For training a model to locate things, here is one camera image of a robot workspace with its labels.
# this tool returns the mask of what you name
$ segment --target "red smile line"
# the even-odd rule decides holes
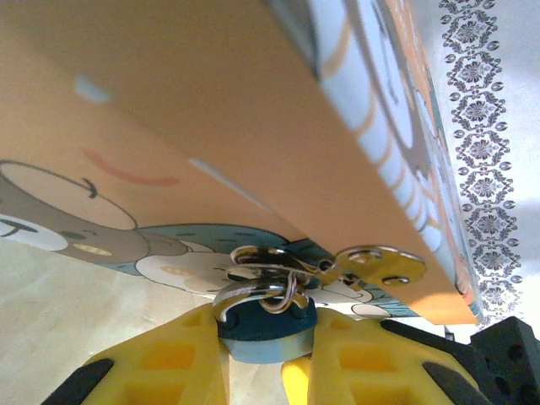
[[[175,177],[161,177],[152,179],[148,177],[141,177],[139,175],[132,175],[112,166],[100,154],[94,152],[93,150],[82,148],[82,151],[95,166],[102,169],[105,173],[108,173],[120,180],[130,181],[131,183],[142,184],[145,186],[176,186],[177,184],[181,183],[181,181]]]

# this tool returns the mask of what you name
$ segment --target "bear ear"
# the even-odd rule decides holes
[[[11,185],[51,208],[114,230],[134,230],[135,219],[107,198],[88,179],[78,183],[32,165],[4,161],[0,174]]]

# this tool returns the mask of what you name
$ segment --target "beige surface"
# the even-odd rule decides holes
[[[38,404],[94,353],[208,300],[0,240],[0,392]],[[231,363],[231,404],[287,403],[279,365]]]

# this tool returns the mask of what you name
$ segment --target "black rubber pad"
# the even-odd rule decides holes
[[[423,366],[433,381],[456,405],[493,405],[458,372],[436,363],[424,363]]]
[[[101,359],[76,369],[41,405],[81,405],[114,363]]]

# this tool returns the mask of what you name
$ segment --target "cartoon bear illustration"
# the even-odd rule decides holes
[[[233,224],[174,224],[138,228],[136,220],[99,193],[42,168],[0,161],[0,237],[92,262],[208,297],[237,281],[227,269],[240,246],[281,247],[317,264],[331,255],[311,240],[289,242],[264,229]],[[413,316],[375,286],[353,291],[316,285],[320,305],[351,316]]]
[[[137,229],[90,180],[13,161],[0,162],[0,236],[130,274],[138,273],[122,264],[187,252],[178,240]]]

